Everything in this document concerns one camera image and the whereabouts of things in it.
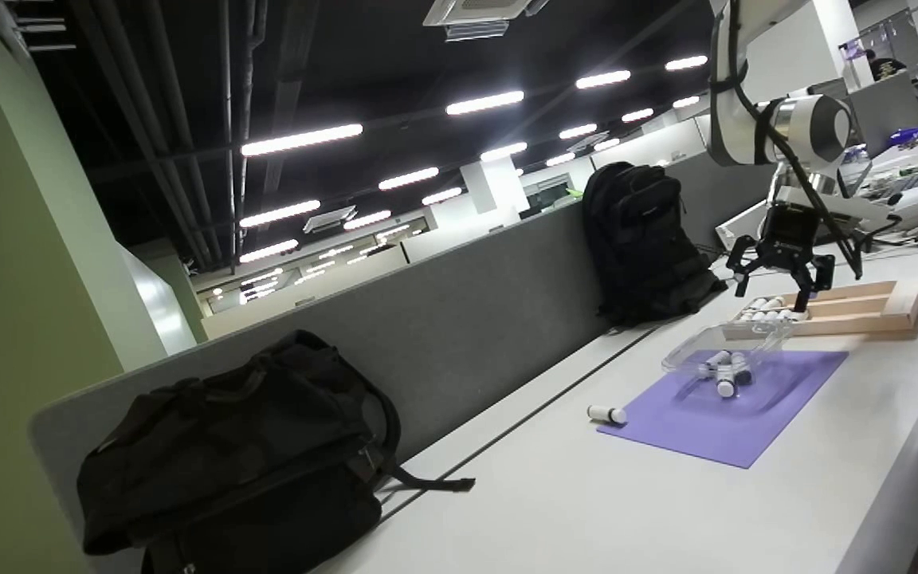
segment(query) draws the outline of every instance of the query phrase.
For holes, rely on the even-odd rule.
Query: black ceiling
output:
[[[529,141],[521,164],[563,151],[558,129],[670,107],[705,72],[663,72],[707,52],[707,0],[551,0],[507,38],[447,44],[421,19],[430,0],[63,0],[76,52],[39,55],[41,76],[128,246],[169,237],[198,266],[297,237],[301,220],[240,233],[237,214],[322,196],[327,208],[416,210],[430,187],[503,141]],[[629,66],[620,88],[577,92],[592,70]],[[449,119],[447,103],[507,86],[527,103]],[[251,136],[364,120],[351,144],[244,158]],[[416,164],[444,177],[381,195]]]

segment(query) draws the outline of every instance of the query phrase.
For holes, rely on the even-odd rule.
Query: black cable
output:
[[[729,72],[741,70],[741,0],[729,0]],[[759,107],[754,104],[754,99],[742,92],[742,76],[729,76],[729,86],[738,88],[742,107],[754,113],[754,120],[759,120]],[[769,136],[773,144],[777,145],[777,151],[787,158],[787,164],[794,168],[794,174],[799,177],[799,187],[808,195],[808,201],[814,205],[814,210],[821,214],[821,220],[828,227],[832,238],[839,242],[847,266],[854,271],[854,277],[864,277],[864,261],[860,261],[860,251],[847,242],[847,237],[841,233],[839,220],[828,214],[828,208],[824,205],[824,196],[817,195],[817,187],[810,183],[810,174],[799,163],[799,155],[792,148],[787,136],[769,124]]]

